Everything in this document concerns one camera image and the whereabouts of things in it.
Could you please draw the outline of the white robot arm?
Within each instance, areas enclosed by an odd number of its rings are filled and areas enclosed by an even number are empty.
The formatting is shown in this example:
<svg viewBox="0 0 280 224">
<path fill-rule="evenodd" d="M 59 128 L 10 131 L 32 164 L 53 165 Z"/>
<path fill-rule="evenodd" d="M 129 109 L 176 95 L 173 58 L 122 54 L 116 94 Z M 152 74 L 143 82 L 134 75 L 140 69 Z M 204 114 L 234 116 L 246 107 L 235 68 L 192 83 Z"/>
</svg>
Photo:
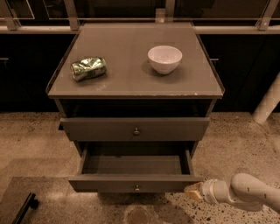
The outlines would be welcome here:
<svg viewBox="0 0 280 224">
<path fill-rule="evenodd" d="M 280 214 L 280 190 L 247 173 L 235 174 L 229 183 L 226 180 L 209 179 L 189 185 L 184 192 L 198 202 L 215 205 L 226 203 L 249 212 L 262 211 L 266 206 Z"/>
</svg>

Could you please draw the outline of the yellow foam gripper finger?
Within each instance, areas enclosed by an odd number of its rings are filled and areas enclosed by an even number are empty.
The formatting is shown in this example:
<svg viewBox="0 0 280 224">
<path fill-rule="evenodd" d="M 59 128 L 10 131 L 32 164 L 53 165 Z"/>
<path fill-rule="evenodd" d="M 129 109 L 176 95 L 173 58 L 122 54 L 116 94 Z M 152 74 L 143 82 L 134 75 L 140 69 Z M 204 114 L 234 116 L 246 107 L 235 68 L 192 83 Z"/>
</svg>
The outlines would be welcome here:
<svg viewBox="0 0 280 224">
<path fill-rule="evenodd" d="M 184 189 L 185 195 L 197 202 L 201 202 L 203 200 L 203 196 L 200 193 L 202 185 L 202 182 L 198 182 L 193 185 L 186 186 Z"/>
</svg>

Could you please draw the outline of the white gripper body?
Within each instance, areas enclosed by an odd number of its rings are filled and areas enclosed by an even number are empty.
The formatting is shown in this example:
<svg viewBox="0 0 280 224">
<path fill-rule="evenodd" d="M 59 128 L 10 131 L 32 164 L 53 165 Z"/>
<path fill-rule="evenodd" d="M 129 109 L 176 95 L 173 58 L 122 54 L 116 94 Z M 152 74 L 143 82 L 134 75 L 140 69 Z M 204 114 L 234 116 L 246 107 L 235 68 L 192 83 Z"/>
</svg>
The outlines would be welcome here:
<svg viewBox="0 0 280 224">
<path fill-rule="evenodd" d="M 225 180 L 209 179 L 199 188 L 205 202 L 209 204 L 226 203 L 228 201 L 228 185 Z"/>
</svg>

